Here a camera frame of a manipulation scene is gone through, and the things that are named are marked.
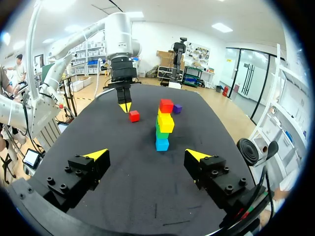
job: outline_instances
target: black table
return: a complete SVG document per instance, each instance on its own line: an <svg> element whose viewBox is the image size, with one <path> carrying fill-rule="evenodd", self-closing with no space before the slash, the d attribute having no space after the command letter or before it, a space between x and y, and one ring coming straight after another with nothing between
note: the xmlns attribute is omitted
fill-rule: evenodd
<svg viewBox="0 0 315 236"><path fill-rule="evenodd" d="M219 229L225 216L204 190L199 191L184 168L185 149L218 154L229 168L254 186L251 174L227 130L202 99L191 91L149 85L131 86L131 123L111 91L86 107L46 154L34 178L46 184L63 172L67 159L100 149L110 151L111 167L95 191L88 191L68 214L119 232L205 235ZM155 122L161 98L183 106L172 115L175 128L169 151L155 148Z"/></svg>

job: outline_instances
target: blue block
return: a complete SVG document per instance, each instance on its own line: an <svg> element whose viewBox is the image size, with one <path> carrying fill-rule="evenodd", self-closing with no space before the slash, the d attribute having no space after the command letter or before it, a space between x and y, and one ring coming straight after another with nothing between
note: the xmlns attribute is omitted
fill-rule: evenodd
<svg viewBox="0 0 315 236"><path fill-rule="evenodd" d="M157 139L156 149L157 151L167 151L169 146L168 139Z"/></svg>

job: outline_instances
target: floor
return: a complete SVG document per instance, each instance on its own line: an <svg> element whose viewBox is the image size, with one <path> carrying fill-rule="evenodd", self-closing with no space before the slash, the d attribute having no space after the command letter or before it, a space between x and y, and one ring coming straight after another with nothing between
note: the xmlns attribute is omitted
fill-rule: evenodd
<svg viewBox="0 0 315 236"><path fill-rule="evenodd" d="M96 76L91 76L92 83L85 87L84 89L75 92L75 102L77 113L79 114L85 107L87 107L93 100L95 85L96 85ZM147 85L156 85L159 86L160 81L156 78L139 78L143 84ZM103 87L105 84L108 84L110 81L108 78L104 76L100 77L99 85L97 88L97 94L103 91ZM208 103L208 105L212 108L212 110L217 114L220 118L221 122L233 138L236 143L240 138L248 138L252 131L255 128L253 122L244 114L244 112L236 106L230 99L222 96L221 93L217 93L214 89L209 88L194 88L190 86L183 86L182 89L198 92L202 98ZM57 116L58 120L65 121L65 113L61 111ZM27 149L32 147L32 144L29 140L22 146L21 151L26 153ZM0 152L1 157L6 156L6 151ZM14 172L17 178L25 178L28 179L23 171L22 158L19 156L18 164L14 167ZM0 168L0 179L1 184L3 181L3 168Z"/></svg>

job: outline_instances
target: bolt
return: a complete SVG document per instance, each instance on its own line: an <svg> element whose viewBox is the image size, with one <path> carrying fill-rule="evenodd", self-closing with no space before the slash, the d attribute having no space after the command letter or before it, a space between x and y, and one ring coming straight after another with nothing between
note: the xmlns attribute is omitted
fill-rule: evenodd
<svg viewBox="0 0 315 236"><path fill-rule="evenodd" d="M70 172L71 172L71 168L68 167L68 166L66 166L66 167L64 168L64 171L66 171L67 173L70 173Z"/></svg>
<svg viewBox="0 0 315 236"><path fill-rule="evenodd" d="M230 193L232 193L232 191L233 191L233 186L231 184L229 184L225 187L226 193L230 194Z"/></svg>
<svg viewBox="0 0 315 236"><path fill-rule="evenodd" d="M228 173L229 168L226 166L223 170L224 170L224 173Z"/></svg>
<svg viewBox="0 0 315 236"><path fill-rule="evenodd" d="M212 177L217 177L218 172L216 170L211 171Z"/></svg>
<svg viewBox="0 0 315 236"><path fill-rule="evenodd" d="M54 185L55 184L55 181L52 177L48 177L47 178L47 182L50 184L50 185Z"/></svg>
<svg viewBox="0 0 315 236"><path fill-rule="evenodd" d="M240 186L245 186L245 184L246 184L246 178L241 178L240 181L238 182L238 184L239 184Z"/></svg>
<svg viewBox="0 0 315 236"><path fill-rule="evenodd" d="M65 185L65 184L63 183L63 184L60 185L60 190L65 193L65 192L68 191L69 189L68 189L67 185Z"/></svg>
<svg viewBox="0 0 315 236"><path fill-rule="evenodd" d="M81 170L77 170L77 171L75 172L75 174L76 174L77 176L82 176L82 175L83 175L83 173L82 173Z"/></svg>

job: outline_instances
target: glass door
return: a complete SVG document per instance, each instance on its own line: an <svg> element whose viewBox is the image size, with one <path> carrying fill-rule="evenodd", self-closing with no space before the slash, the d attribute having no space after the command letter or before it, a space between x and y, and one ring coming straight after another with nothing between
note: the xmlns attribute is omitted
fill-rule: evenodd
<svg viewBox="0 0 315 236"><path fill-rule="evenodd" d="M222 76L220 79L220 85L222 85L223 87L228 86L229 91L232 87L235 72L237 70L239 53L240 50L235 48L227 48L225 51L225 60Z"/></svg>
<svg viewBox="0 0 315 236"><path fill-rule="evenodd" d="M268 55L251 50L241 50L238 73L230 99L251 117L259 101L266 79Z"/></svg>

